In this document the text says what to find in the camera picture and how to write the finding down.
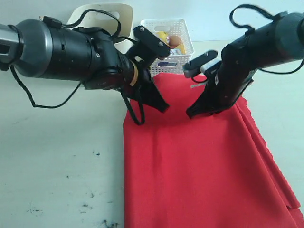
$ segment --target white basket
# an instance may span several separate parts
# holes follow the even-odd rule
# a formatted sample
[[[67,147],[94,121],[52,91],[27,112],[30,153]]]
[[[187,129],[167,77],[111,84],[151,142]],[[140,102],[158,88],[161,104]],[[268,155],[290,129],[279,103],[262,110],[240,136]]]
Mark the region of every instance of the white basket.
[[[140,22],[140,25],[146,27],[150,32],[156,34],[158,31],[167,32],[170,36],[179,36],[185,47],[185,55],[174,55],[164,60],[156,60],[151,65],[151,75],[155,76],[160,72],[183,74],[182,67],[191,60],[194,54],[194,48],[189,36],[187,25],[183,19],[146,19]],[[163,66],[170,63],[175,66]]]
[[[122,3],[93,3],[93,4],[86,4],[83,6],[78,7],[72,13],[70,19],[68,20],[68,24],[72,24],[76,22],[80,15],[88,9],[95,9],[95,10],[104,10],[107,11],[118,18],[122,25],[122,30],[120,32],[120,36],[125,36],[132,38],[133,37],[133,8],[130,5],[122,4]],[[117,21],[113,18],[101,14],[98,12],[89,12],[83,19],[79,27],[82,26],[84,28],[88,27],[100,27],[111,34],[113,34],[117,29]],[[115,43],[115,47],[121,53],[125,54],[130,47],[132,46],[132,42],[128,40],[124,40],[118,43]]]

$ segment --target red fabric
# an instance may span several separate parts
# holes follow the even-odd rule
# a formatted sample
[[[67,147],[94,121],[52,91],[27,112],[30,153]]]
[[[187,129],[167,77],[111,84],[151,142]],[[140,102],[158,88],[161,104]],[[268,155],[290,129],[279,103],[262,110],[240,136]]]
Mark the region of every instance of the red fabric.
[[[204,87],[190,89],[182,75],[154,79],[170,109],[145,107],[145,125],[129,114],[123,125],[126,228],[304,228],[244,98],[190,120]]]

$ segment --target plastic basket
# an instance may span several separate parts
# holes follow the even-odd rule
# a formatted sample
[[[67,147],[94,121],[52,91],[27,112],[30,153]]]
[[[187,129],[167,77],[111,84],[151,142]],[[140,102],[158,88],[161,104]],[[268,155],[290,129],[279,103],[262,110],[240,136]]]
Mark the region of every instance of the plastic basket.
[[[183,74],[182,67],[191,60],[194,48],[189,36],[187,25],[183,19],[146,19],[140,22],[150,32],[156,34],[158,31],[165,31],[169,35],[179,36],[185,47],[185,55],[174,55],[164,60],[156,60],[151,65],[151,75],[155,76],[160,72]]]
[[[118,18],[122,25],[120,36],[125,36],[132,38],[133,37],[133,8],[130,5],[122,4],[122,3],[94,3],[94,4],[86,4],[78,7],[72,13],[70,19],[68,20],[68,24],[72,24],[76,22],[80,15],[88,9],[95,10],[104,10],[107,11]],[[113,34],[117,29],[117,21],[113,18],[98,12],[89,12],[79,25],[79,27],[100,27],[111,34]],[[121,42],[115,43],[115,47],[121,53],[125,54],[130,47],[132,46],[132,42],[128,40],[123,40]]]

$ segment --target white table surface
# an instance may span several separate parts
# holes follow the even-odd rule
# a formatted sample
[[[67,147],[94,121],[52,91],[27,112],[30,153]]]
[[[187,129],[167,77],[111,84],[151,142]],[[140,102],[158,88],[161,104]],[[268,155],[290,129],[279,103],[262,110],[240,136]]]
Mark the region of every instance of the white table surface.
[[[227,41],[194,42],[195,56]],[[287,71],[298,66],[279,66]],[[304,204],[304,71],[258,72],[244,96],[274,158]],[[56,105],[75,82],[22,80],[37,103]],[[33,109],[0,74],[0,228],[124,227],[125,105],[115,91],[80,89],[64,107]]]

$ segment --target folded cloth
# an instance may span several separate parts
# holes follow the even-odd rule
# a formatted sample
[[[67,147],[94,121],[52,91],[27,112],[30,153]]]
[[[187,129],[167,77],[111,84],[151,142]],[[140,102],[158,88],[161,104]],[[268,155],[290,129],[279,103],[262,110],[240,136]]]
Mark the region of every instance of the folded cloth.
[[[126,228],[304,228],[244,98],[191,120],[186,109],[204,86],[191,89],[183,75],[154,80],[171,107],[145,106],[145,125],[129,113],[123,125]]]

